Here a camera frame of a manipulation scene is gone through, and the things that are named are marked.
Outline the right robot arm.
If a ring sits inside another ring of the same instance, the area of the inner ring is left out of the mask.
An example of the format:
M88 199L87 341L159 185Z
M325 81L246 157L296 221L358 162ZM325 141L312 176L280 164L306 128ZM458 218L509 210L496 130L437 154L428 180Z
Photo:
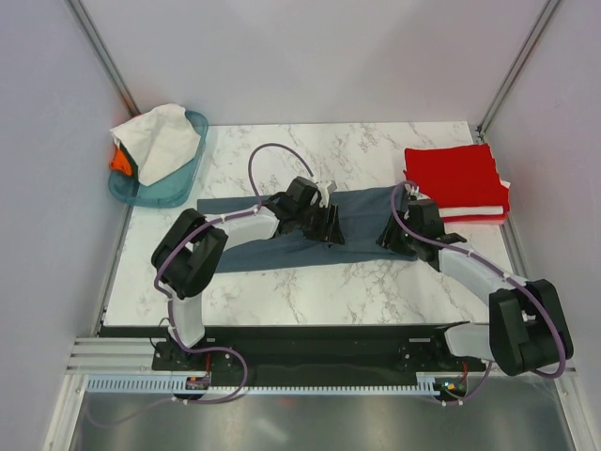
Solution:
M452 369L471 357L494 362L509 376L542 375L548 365L557 367L554 377L564 372L574 345L554 285L507 272L477 253L462 236L446 232L435 201L410 196L396 205L377 243L419 258L487 306L485 323L446 326L444 337L430 346L436 367Z

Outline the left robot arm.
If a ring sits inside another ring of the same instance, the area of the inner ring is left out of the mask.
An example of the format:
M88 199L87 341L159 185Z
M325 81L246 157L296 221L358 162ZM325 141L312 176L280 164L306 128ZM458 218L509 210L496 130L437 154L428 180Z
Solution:
M266 241L295 230L308 241L343 245L338 206L331 202L333 180L294 178L286 191L250 208L205 216L184 210L155 249L151 263L155 288L167 297L169 333L177 342L174 359L196 369L206 359L202 292L224 252L253 241Z

